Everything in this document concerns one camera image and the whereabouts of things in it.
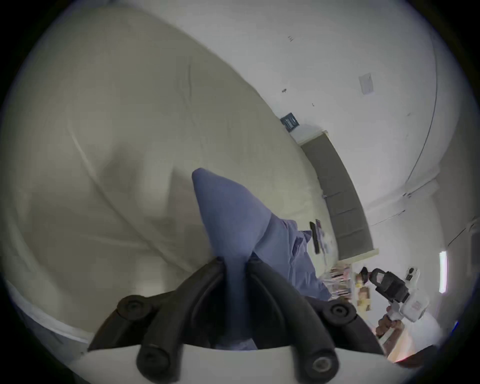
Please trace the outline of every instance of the white mattress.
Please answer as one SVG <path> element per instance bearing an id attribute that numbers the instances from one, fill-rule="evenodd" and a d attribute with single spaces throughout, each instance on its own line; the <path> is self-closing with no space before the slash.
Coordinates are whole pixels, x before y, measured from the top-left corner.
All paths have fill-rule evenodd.
<path id="1" fill-rule="evenodd" d="M 312 166 L 256 91 L 133 9 L 76 12 L 48 31 L 12 89 L 1 143 L 5 277 L 87 332 L 122 297 L 175 289 L 212 257 L 198 167 L 299 229 L 320 219 L 333 237 Z M 323 257 L 310 254 L 321 274 Z"/>

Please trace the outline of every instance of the fluorescent light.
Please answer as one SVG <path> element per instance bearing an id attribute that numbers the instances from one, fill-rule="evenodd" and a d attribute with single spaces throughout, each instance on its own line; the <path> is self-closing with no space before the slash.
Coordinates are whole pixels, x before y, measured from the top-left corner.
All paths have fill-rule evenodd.
<path id="1" fill-rule="evenodd" d="M 440 252 L 440 287 L 438 288 L 440 293 L 445 293 L 447 291 L 447 252 Z"/>

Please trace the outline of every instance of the light switch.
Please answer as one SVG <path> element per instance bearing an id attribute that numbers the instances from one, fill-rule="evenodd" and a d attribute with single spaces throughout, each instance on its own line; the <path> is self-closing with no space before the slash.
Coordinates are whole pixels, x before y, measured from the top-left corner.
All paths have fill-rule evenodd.
<path id="1" fill-rule="evenodd" d="M 360 80 L 361 92 L 364 95 L 368 95 L 369 93 L 373 92 L 373 82 L 372 82 L 371 73 L 366 73 L 365 75 L 360 76 L 359 80 Z"/>

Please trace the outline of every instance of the upholstered headboard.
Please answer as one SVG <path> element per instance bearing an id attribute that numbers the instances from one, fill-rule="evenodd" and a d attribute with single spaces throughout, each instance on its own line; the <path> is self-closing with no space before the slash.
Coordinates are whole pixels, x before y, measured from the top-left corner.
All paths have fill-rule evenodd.
<path id="1" fill-rule="evenodd" d="M 324 192 L 339 261 L 349 259 L 353 262 L 378 253 L 374 252 L 367 219 L 352 180 L 328 136 L 321 134 L 301 148 L 312 163 Z"/>

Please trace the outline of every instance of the blue cloth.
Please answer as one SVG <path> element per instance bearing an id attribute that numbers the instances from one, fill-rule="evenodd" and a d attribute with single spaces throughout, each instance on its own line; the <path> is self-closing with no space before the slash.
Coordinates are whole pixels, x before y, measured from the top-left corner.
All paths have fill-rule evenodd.
<path id="1" fill-rule="evenodd" d="M 244 186 L 199 168 L 192 173 L 202 221 L 215 256 L 227 269 L 227 324 L 232 340 L 249 338 L 245 264 L 255 252 L 303 296 L 328 300 L 307 253 L 309 231 L 275 216 Z"/>

